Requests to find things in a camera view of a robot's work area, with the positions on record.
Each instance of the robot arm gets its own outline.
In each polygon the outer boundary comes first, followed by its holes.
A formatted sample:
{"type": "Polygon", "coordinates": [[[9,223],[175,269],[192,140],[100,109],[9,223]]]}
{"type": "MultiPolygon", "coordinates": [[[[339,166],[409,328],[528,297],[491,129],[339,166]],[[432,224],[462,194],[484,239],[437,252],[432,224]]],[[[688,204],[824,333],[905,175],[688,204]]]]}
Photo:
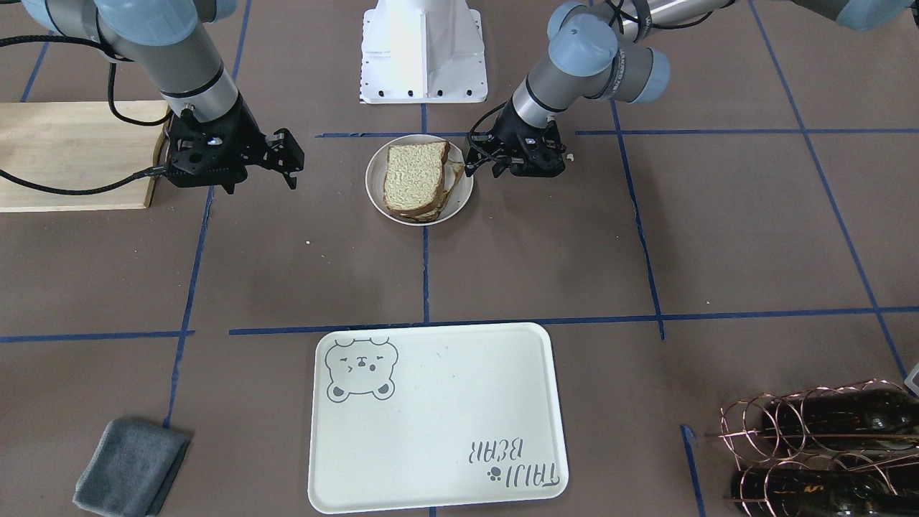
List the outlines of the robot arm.
{"type": "MultiPolygon", "coordinates": [[[[793,2],[844,27],[868,30],[887,23],[913,0],[793,2]]],[[[661,52],[637,41],[655,29],[691,27],[699,17],[732,4],[734,0],[607,0],[592,7],[565,3],[550,18],[548,50],[498,108],[493,128],[476,132],[489,113],[467,135],[466,174],[494,162],[496,178],[508,169],[515,176],[558,176],[565,169],[565,146],[556,115],[580,97],[629,103],[656,100],[670,80],[670,63],[661,52]]]]}
{"type": "Polygon", "coordinates": [[[168,102],[165,176],[178,187],[221,185],[233,193],[258,165],[291,189],[303,152],[286,129],[265,136],[202,22],[229,16],[235,0],[24,0],[41,25],[109,45],[137,62],[168,102]]]}

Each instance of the blue tape line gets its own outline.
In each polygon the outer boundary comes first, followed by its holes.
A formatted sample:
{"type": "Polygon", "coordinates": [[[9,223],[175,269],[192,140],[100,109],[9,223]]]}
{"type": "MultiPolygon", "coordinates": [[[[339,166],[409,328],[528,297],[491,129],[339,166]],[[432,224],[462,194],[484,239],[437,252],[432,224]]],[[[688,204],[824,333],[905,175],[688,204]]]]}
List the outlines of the blue tape line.
{"type": "Polygon", "coordinates": [[[494,323],[536,323],[538,325],[577,325],[592,323],[634,323],[657,321],[656,316],[597,316],[530,319],[482,319],[415,323],[383,323],[377,325],[324,325],[316,327],[232,328],[230,336],[264,336],[271,334],[313,334],[339,330],[379,330],[384,328],[447,327],[451,325],[490,325],[494,323]]]}
{"type": "Polygon", "coordinates": [[[919,307],[881,307],[883,314],[919,313],[919,307]]]}
{"type": "Polygon", "coordinates": [[[880,128],[880,129],[808,129],[807,132],[829,134],[890,134],[890,133],[917,133],[919,128],[880,128]]]}
{"type": "Polygon", "coordinates": [[[423,252],[423,262],[425,265],[425,277],[424,277],[424,287],[423,294],[425,300],[425,323],[431,322],[431,304],[430,304],[430,272],[428,271],[428,265],[430,264],[430,254],[428,252],[427,245],[427,226],[425,226],[424,231],[422,232],[422,240],[424,241],[424,252],[423,252]]]}
{"type": "Polygon", "coordinates": [[[686,424],[680,425],[680,433],[683,435],[683,447],[686,450],[686,462],[689,464],[689,475],[692,477],[692,489],[696,493],[698,517],[705,517],[705,502],[702,500],[702,488],[698,483],[696,456],[692,452],[692,444],[696,442],[696,434],[689,429],[689,426],[686,424]]]}
{"type": "MultiPolygon", "coordinates": [[[[48,35],[54,34],[53,30],[48,31],[48,35]]],[[[41,63],[45,60],[45,53],[48,52],[48,46],[51,44],[50,41],[45,41],[41,45],[41,52],[39,52],[39,58],[35,60],[35,66],[32,68],[32,75],[28,77],[28,82],[26,83],[26,89],[22,90],[22,97],[19,98],[19,102],[26,102],[28,100],[28,94],[32,92],[32,85],[35,84],[35,78],[39,75],[39,69],[41,68],[41,63]]]]}
{"type": "Polygon", "coordinates": [[[239,31],[239,43],[236,45],[236,60],[233,61],[233,81],[239,74],[239,63],[243,60],[243,47],[245,46],[245,32],[249,29],[249,12],[252,11],[252,0],[245,0],[245,11],[243,12],[243,26],[239,31]]]}
{"type": "Polygon", "coordinates": [[[578,136],[609,136],[614,134],[799,134],[800,130],[747,129],[747,130],[622,130],[576,131],[578,136]]]}
{"type": "MultiPolygon", "coordinates": [[[[860,128],[860,129],[808,129],[809,133],[819,134],[912,134],[919,133],[919,128],[860,128]]],[[[578,136],[611,136],[615,130],[576,131],[578,136]]],[[[801,134],[800,129],[692,129],[692,130],[623,130],[622,134],[801,134]]]]}
{"type": "MultiPolygon", "coordinates": [[[[886,307],[881,309],[890,313],[919,313],[919,306],[886,307]]],[[[488,325],[493,323],[522,323],[532,322],[540,325],[586,325],[607,323],[640,323],[656,321],[699,321],[710,319],[756,319],[768,317],[806,317],[806,316],[856,316],[875,314],[871,307],[855,307],[847,309],[802,309],[794,311],[758,311],[735,313],[709,313],[709,314],[665,314],[665,315],[639,315],[639,316],[588,316],[588,317],[557,317],[557,318],[530,318],[530,319],[483,319],[464,321],[436,321],[414,323],[381,323],[375,325],[324,325],[314,327],[256,327],[233,328],[230,336],[256,336],[270,334],[312,334],[318,332],[335,332],[338,330],[377,330],[383,328],[402,327],[445,327],[449,325],[488,325]]]]}
{"type": "MultiPolygon", "coordinates": [[[[214,188],[208,188],[208,198],[204,203],[204,215],[201,217],[201,229],[198,233],[198,247],[195,251],[195,264],[191,268],[191,280],[188,281],[188,299],[185,303],[185,314],[182,315],[182,330],[188,329],[188,322],[191,320],[191,309],[195,304],[195,291],[198,288],[198,274],[201,269],[201,257],[204,255],[204,241],[208,236],[208,219],[210,219],[210,206],[214,201],[214,188]]],[[[185,355],[185,341],[187,334],[183,332],[178,338],[176,344],[176,359],[173,361],[172,379],[169,383],[169,409],[166,412],[166,418],[163,419],[163,427],[169,429],[172,422],[173,408],[176,405],[176,393],[178,391],[179,364],[185,355]]]]}
{"type": "MultiPolygon", "coordinates": [[[[246,0],[245,11],[243,12],[243,25],[240,27],[239,43],[236,45],[236,59],[233,61],[233,72],[231,76],[233,81],[239,74],[239,64],[243,59],[243,49],[245,47],[245,33],[249,29],[249,13],[252,11],[252,0],[246,0]]],[[[208,238],[208,220],[210,219],[210,207],[214,203],[214,188],[208,188],[208,198],[204,202],[204,215],[201,216],[201,229],[198,233],[198,248],[195,251],[195,264],[191,269],[191,280],[188,282],[188,299],[185,305],[185,314],[182,316],[182,329],[188,329],[188,323],[191,319],[191,309],[195,304],[195,291],[198,288],[198,275],[201,268],[201,257],[204,255],[204,242],[208,238]]],[[[176,393],[178,391],[179,364],[182,362],[182,356],[185,355],[186,334],[179,337],[176,344],[176,360],[173,362],[172,382],[169,388],[169,409],[166,418],[163,419],[163,427],[169,429],[172,422],[172,413],[176,405],[176,393]]]]}
{"type": "Polygon", "coordinates": [[[654,270],[651,267],[651,255],[648,253],[648,241],[644,238],[644,229],[641,226],[641,212],[638,208],[638,197],[635,195],[635,184],[632,182],[631,167],[629,167],[629,156],[626,154],[626,142],[622,136],[622,126],[619,124],[619,113],[616,110],[616,102],[610,100],[609,107],[613,112],[613,122],[616,124],[616,138],[619,141],[619,153],[622,156],[622,168],[626,173],[626,183],[629,185],[629,197],[632,200],[632,209],[635,211],[635,225],[638,227],[638,238],[641,241],[641,251],[644,253],[644,265],[648,270],[648,286],[651,288],[651,299],[654,303],[654,314],[657,316],[657,329],[661,334],[661,340],[667,338],[664,331],[664,320],[661,319],[661,301],[657,296],[657,284],[654,282],[654,270]]]}
{"type": "Polygon", "coordinates": [[[891,333],[887,329],[887,323],[884,321],[884,315],[881,313],[878,307],[878,300],[875,298],[874,291],[871,290],[871,284],[868,282],[868,275],[865,273],[865,269],[862,267],[861,259],[858,258],[855,244],[852,242],[852,237],[849,235],[849,231],[845,227],[845,221],[843,220],[842,212],[840,212],[839,206],[836,204],[836,198],[833,195],[833,191],[830,189],[830,182],[827,180],[826,175],[823,172],[823,166],[820,163],[820,158],[817,156],[817,151],[813,147],[813,142],[811,142],[811,136],[809,135],[808,129],[804,125],[804,119],[800,115],[798,104],[795,102],[794,96],[791,95],[791,87],[789,86],[789,82],[785,78],[785,74],[782,72],[782,67],[778,64],[776,52],[772,48],[772,43],[769,41],[768,35],[766,35],[766,28],[763,26],[763,20],[760,19],[759,13],[756,11],[753,0],[747,0],[747,5],[749,5],[750,10],[753,11],[753,16],[756,19],[756,25],[759,27],[760,34],[763,36],[763,41],[766,42],[766,49],[769,51],[769,56],[772,58],[772,63],[778,72],[778,78],[782,82],[782,87],[785,88],[785,94],[788,96],[789,103],[791,104],[791,110],[795,113],[795,119],[798,121],[798,125],[801,129],[801,134],[804,136],[804,142],[807,144],[808,151],[811,153],[813,164],[817,167],[817,174],[820,176],[820,181],[823,184],[823,189],[826,191],[826,197],[829,199],[830,206],[833,208],[833,213],[836,216],[836,221],[839,223],[839,229],[843,232],[845,243],[849,247],[849,253],[852,255],[852,260],[856,263],[858,276],[861,277],[862,283],[865,286],[865,291],[868,293],[868,299],[870,300],[871,307],[874,309],[875,315],[878,318],[881,332],[884,334],[884,339],[887,340],[887,346],[891,349],[891,355],[893,356],[894,362],[897,363],[897,368],[900,370],[901,376],[906,377],[906,368],[903,366],[903,361],[900,357],[900,353],[897,351],[897,346],[893,343],[891,333]]]}
{"type": "Polygon", "coordinates": [[[803,316],[854,316],[874,314],[873,308],[854,309],[805,309],[800,311],[759,311],[736,313],[709,313],[709,314],[671,314],[663,315],[664,321],[695,321],[704,319],[754,319],[766,317],[803,317],[803,316]]]}
{"type": "MultiPolygon", "coordinates": [[[[411,132],[324,132],[313,138],[399,138],[414,134],[411,132]]],[[[465,132],[425,132],[440,138],[455,138],[466,136],[465,132]]]]}
{"type": "Polygon", "coordinates": [[[54,341],[104,341],[110,339],[159,339],[193,335],[194,330],[165,332],[111,332],[105,334],[46,334],[38,336],[0,336],[0,343],[41,343],[54,341]]]}

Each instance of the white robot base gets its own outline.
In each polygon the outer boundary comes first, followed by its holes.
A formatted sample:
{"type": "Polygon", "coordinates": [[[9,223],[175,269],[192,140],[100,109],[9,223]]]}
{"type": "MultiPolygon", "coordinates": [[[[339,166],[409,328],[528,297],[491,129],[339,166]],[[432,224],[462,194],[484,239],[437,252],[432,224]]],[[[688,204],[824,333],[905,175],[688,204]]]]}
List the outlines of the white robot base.
{"type": "Polygon", "coordinates": [[[379,0],[364,13],[360,100],[472,103],[488,97],[482,16],[466,0],[379,0]]]}

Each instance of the black cable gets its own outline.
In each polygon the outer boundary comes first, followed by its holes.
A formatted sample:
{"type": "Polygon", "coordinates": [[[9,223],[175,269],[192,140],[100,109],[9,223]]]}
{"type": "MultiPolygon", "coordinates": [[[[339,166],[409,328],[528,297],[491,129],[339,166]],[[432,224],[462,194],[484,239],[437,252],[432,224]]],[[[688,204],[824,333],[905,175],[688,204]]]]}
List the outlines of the black cable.
{"type": "MultiPolygon", "coordinates": [[[[719,7],[719,8],[720,8],[720,9],[723,9],[724,7],[733,6],[734,3],[736,3],[736,2],[737,2],[737,0],[729,0],[727,4],[725,4],[724,6],[719,7]]],[[[617,20],[617,19],[618,19],[618,22],[619,22],[619,31],[620,31],[620,32],[622,31],[622,20],[623,20],[623,19],[626,19],[626,20],[628,20],[628,21],[630,21],[630,22],[633,22],[633,23],[640,23],[640,21],[639,21],[636,17],[630,15],[629,13],[627,13],[627,12],[622,8],[622,6],[625,4],[625,2],[619,2],[619,5],[618,5],[618,6],[614,6],[613,3],[612,3],[610,0],[606,0],[606,1],[604,2],[604,4],[608,5],[611,9],[613,9],[613,12],[616,13],[616,15],[613,17],[613,20],[610,21],[610,24],[609,24],[610,27],[612,27],[612,22],[615,21],[615,20],[617,20]]],[[[652,24],[651,24],[651,27],[652,27],[653,29],[660,29],[660,30],[688,29],[688,28],[690,28],[690,27],[695,27],[696,25],[698,25],[698,24],[702,23],[703,21],[709,19],[709,17],[710,17],[714,12],[715,12],[715,11],[709,11],[708,13],[706,13],[705,15],[703,15],[701,18],[699,18],[699,19],[697,19],[697,20],[695,20],[695,21],[691,21],[691,22],[689,22],[689,23],[684,23],[684,24],[680,24],[680,25],[660,25],[660,24],[652,23],[652,24]]]]}
{"type": "Polygon", "coordinates": [[[487,118],[491,117],[492,115],[494,115],[494,113],[495,113],[496,111],[498,111],[499,109],[503,108],[503,107],[505,106],[505,104],[507,104],[507,102],[502,102],[502,103],[499,104],[498,106],[495,106],[494,108],[490,109],[490,110],[488,111],[488,113],[485,113],[484,115],[482,115],[482,116],[475,122],[475,124],[472,125],[472,129],[470,129],[469,132],[466,133],[466,140],[469,141],[469,145],[470,145],[473,149],[475,149],[476,151],[478,151],[480,155],[485,156],[486,158],[492,160],[493,162],[498,161],[498,158],[496,158],[494,155],[492,155],[492,154],[489,153],[488,151],[485,151],[484,149],[482,149],[474,140],[472,140],[472,134],[475,133],[475,130],[479,129],[479,126],[482,124],[482,122],[485,121],[485,119],[487,119],[487,118]]]}
{"type": "Polygon", "coordinates": [[[691,22],[689,22],[689,23],[683,23],[683,24],[680,24],[680,25],[657,25],[657,24],[653,24],[652,27],[654,27],[655,29],[660,29],[660,30],[689,29],[690,27],[695,27],[696,25],[698,25],[698,24],[702,23],[703,21],[709,19],[709,17],[710,17],[710,16],[712,15],[712,13],[714,13],[714,12],[715,12],[715,11],[709,11],[708,13],[705,14],[705,16],[699,18],[699,19],[696,20],[696,21],[691,21],[691,22]]]}
{"type": "Polygon", "coordinates": [[[111,110],[112,115],[120,121],[125,121],[130,124],[153,127],[166,123],[170,118],[172,118],[172,111],[166,113],[158,121],[138,121],[130,117],[125,117],[124,115],[118,112],[118,109],[115,108],[115,71],[118,69],[117,63],[110,63],[108,65],[108,109],[111,110]]]}
{"type": "Polygon", "coordinates": [[[130,61],[130,59],[125,59],[118,56],[115,53],[115,50],[112,49],[111,45],[107,43],[99,43],[98,41],[87,40],[85,38],[72,38],[70,36],[52,36],[50,34],[33,34],[28,36],[13,36],[11,38],[3,38],[0,40],[0,47],[8,47],[10,45],[18,45],[20,43],[70,43],[72,45],[85,45],[86,47],[92,47],[98,51],[102,51],[106,56],[116,59],[118,61],[130,61]]]}
{"type": "Polygon", "coordinates": [[[63,196],[90,196],[92,194],[101,194],[102,192],[108,192],[109,190],[114,190],[114,189],[117,189],[118,187],[123,187],[124,185],[131,183],[135,179],[155,178],[157,176],[162,176],[163,174],[165,174],[165,167],[162,167],[162,166],[149,167],[149,168],[145,168],[144,170],[137,171],[134,174],[131,174],[130,176],[128,176],[127,178],[116,181],[115,183],[112,183],[110,185],[106,185],[105,187],[99,187],[98,189],[68,190],[68,189],[56,189],[54,187],[46,187],[44,185],[39,185],[38,183],[32,183],[31,181],[26,181],[22,178],[17,178],[13,176],[12,174],[6,172],[5,170],[0,169],[0,178],[9,179],[13,183],[26,187],[28,189],[40,190],[42,192],[48,192],[49,194],[61,194],[63,196]]]}

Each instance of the bread slice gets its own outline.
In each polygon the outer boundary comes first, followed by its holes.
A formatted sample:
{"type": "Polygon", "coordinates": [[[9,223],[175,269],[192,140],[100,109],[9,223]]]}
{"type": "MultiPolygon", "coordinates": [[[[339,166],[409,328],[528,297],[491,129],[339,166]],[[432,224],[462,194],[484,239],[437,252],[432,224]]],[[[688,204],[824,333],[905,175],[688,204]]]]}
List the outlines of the bread slice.
{"type": "Polygon", "coordinates": [[[428,214],[441,203],[449,143],[391,145],[386,158],[383,200],[402,217],[428,214]]]}
{"type": "Polygon", "coordinates": [[[440,217],[440,213],[443,212],[444,207],[447,206],[447,200],[450,198],[450,194],[453,192],[453,189],[457,186],[457,183],[460,183],[460,178],[464,170],[464,165],[461,162],[451,162],[448,160],[450,166],[453,169],[453,185],[449,189],[444,189],[440,193],[440,202],[437,204],[437,207],[428,213],[422,213],[421,215],[416,215],[415,217],[403,216],[405,219],[409,219],[416,223],[430,223],[436,221],[440,217]]]}

